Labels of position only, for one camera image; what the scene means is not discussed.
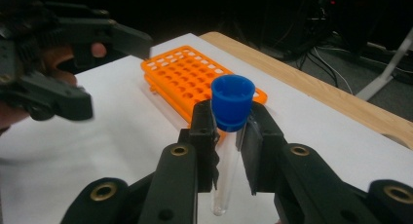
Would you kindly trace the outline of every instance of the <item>blue tube cap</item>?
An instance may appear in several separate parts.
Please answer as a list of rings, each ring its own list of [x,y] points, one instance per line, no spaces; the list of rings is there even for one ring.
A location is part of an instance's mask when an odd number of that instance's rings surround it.
[[[216,125],[226,132],[240,130],[249,115],[254,84],[239,75],[223,75],[211,84],[211,108]]]

